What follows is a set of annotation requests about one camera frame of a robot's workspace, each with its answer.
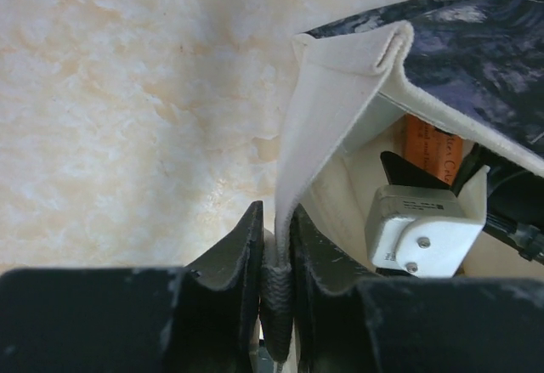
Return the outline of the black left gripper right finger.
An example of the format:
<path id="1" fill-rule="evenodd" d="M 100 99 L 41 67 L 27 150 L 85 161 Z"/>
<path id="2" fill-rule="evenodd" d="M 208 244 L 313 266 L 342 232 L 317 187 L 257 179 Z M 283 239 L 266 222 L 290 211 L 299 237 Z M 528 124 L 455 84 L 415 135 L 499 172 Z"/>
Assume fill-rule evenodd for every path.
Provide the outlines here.
<path id="1" fill-rule="evenodd" d="M 542 371 L 540 281 L 374 274 L 302 207 L 290 240 L 300 371 Z"/>

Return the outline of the cream canvas tote bag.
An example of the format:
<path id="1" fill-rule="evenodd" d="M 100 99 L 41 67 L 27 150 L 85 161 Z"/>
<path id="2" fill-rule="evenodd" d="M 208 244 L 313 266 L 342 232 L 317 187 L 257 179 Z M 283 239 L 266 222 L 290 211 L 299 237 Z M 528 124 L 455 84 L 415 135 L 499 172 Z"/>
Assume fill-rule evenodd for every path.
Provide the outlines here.
<path id="1" fill-rule="evenodd" d="M 299 370 L 290 250 L 297 208 L 372 273 L 416 277 L 374 266 L 365 238 L 374 195 L 389 185 L 380 154 L 403 157 L 406 115 L 543 178 L 543 0 L 408 0 L 316 27 L 293 47 L 299 74 L 261 294 L 278 372 Z"/>

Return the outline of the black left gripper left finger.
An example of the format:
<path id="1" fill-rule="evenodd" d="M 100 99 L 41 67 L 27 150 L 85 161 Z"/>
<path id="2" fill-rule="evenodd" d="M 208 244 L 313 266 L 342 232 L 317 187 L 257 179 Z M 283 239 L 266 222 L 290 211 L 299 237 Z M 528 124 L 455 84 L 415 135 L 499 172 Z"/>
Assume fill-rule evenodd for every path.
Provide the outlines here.
<path id="1" fill-rule="evenodd" d="M 4 372 L 253 372 L 264 211 L 185 266 L 18 268 L 1 278 Z"/>

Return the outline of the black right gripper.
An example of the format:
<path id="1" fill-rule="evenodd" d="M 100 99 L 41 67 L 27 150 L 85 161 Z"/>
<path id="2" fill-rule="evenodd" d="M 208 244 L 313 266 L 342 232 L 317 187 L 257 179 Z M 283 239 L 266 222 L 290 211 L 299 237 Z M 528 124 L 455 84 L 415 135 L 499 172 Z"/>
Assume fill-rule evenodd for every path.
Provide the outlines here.
<path id="1" fill-rule="evenodd" d="M 394 152 L 382 152 L 380 160 L 389 184 L 451 189 L 456 195 L 481 167 L 489 167 L 484 232 L 527 261 L 543 259 L 543 178 L 479 144 L 463 158 L 452 186 Z"/>

